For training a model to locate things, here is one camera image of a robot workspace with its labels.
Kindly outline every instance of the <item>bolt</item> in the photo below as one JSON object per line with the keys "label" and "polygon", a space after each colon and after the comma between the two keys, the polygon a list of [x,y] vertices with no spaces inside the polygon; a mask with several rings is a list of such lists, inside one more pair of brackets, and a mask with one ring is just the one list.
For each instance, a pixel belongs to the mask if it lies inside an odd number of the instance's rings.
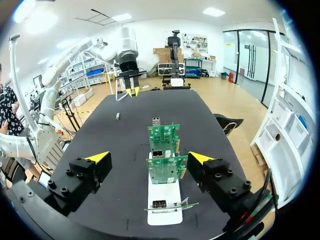
{"label": "bolt", "polygon": [[236,189],[235,187],[233,187],[233,188],[230,189],[229,194],[230,194],[231,196],[234,196],[234,195],[237,194],[237,192],[238,192],[237,189]]}
{"label": "bolt", "polygon": [[251,187],[251,181],[247,180],[243,183],[243,187],[245,189],[249,189]]}
{"label": "bolt", "polygon": [[84,175],[80,172],[80,173],[78,173],[78,174],[76,175],[76,177],[77,177],[78,179],[82,179],[82,178],[84,177]]}
{"label": "bolt", "polygon": [[56,187],[57,187],[55,182],[51,179],[48,181],[48,185],[51,189],[56,189]]}
{"label": "bolt", "polygon": [[65,174],[67,174],[68,176],[72,175],[72,171],[70,169],[65,170]]}
{"label": "bolt", "polygon": [[214,175],[214,177],[215,177],[216,180],[220,180],[221,177],[222,177],[222,175],[221,175],[221,173],[216,173],[216,174]]}
{"label": "bolt", "polygon": [[62,193],[62,195],[63,196],[68,196],[69,194],[70,194],[70,191],[69,191],[69,189],[68,188],[66,188],[65,186],[64,187],[62,187],[61,189],[60,189],[60,192]]}

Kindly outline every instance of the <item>door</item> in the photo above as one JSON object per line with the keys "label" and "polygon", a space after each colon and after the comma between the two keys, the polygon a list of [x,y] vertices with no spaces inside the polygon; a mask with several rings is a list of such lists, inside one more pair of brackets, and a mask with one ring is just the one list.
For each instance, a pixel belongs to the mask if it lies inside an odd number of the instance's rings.
{"label": "door", "polygon": [[261,102],[268,74],[268,33],[266,31],[240,30],[239,47],[237,84]]}
{"label": "door", "polygon": [[223,72],[233,73],[233,82],[236,81],[237,65],[238,65],[238,35],[237,31],[228,31],[223,33],[224,40],[224,59]]}

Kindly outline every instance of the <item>floor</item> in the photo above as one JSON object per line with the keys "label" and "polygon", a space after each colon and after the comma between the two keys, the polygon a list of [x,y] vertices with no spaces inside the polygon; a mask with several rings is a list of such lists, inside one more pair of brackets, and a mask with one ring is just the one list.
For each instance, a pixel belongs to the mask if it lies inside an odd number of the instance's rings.
{"label": "floor", "polygon": [[[154,87],[162,89],[160,77],[140,79],[139,83],[141,87],[149,86],[141,89],[141,91],[148,91]],[[212,113],[219,113],[229,118],[244,119],[242,125],[235,129],[228,136],[228,139],[239,159],[246,178],[252,182],[251,190],[256,192],[263,185],[264,174],[263,170],[256,164],[256,159],[250,149],[250,142],[258,131],[267,109],[245,89],[229,83],[227,80],[222,80],[220,77],[186,78],[186,84],[191,84],[191,87],[196,90]],[[115,82],[111,82],[111,86],[114,90]],[[92,86],[92,90],[93,96],[74,110],[75,117],[80,125],[86,121],[99,103],[111,94],[110,86],[105,83]],[[61,121],[70,130],[73,129],[67,116],[62,111],[56,111],[54,120]],[[65,134],[62,138],[68,140],[70,136]],[[272,226],[273,221],[274,213],[270,212],[263,220],[265,224],[263,232]]]}
{"label": "floor", "polygon": [[[228,74],[230,73],[230,71],[232,71],[234,74],[236,74],[233,70],[230,70],[226,67],[223,68],[223,71],[227,72]],[[247,91],[249,94],[251,94],[255,99],[261,101],[262,96],[264,94],[265,86],[266,86],[265,82],[253,81],[253,80],[250,80],[250,79],[238,74],[236,84],[239,85],[241,88],[243,88],[245,91]],[[274,85],[268,84],[266,91],[265,91],[264,100],[263,100],[263,103],[266,106],[269,106],[269,104],[271,102],[271,98],[274,93],[274,89],[275,89]]]}

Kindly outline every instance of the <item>red fire extinguisher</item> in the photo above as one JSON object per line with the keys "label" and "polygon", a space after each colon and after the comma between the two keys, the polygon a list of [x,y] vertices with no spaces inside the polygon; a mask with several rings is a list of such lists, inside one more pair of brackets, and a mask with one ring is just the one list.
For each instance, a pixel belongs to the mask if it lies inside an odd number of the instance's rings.
{"label": "red fire extinguisher", "polygon": [[234,76],[235,76],[235,74],[231,71],[229,73],[229,83],[233,83],[234,82]]}

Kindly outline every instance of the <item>black chair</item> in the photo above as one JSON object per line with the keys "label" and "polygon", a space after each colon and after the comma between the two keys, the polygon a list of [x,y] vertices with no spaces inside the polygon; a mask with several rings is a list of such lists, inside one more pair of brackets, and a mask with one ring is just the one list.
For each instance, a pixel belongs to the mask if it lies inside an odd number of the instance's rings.
{"label": "black chair", "polygon": [[232,119],[232,118],[227,118],[221,114],[213,114],[220,124],[221,128],[223,129],[225,135],[229,135],[234,129],[239,127],[242,122],[244,121],[243,119]]}
{"label": "black chair", "polygon": [[10,157],[1,167],[1,171],[12,184],[27,179],[26,170],[13,158]]}

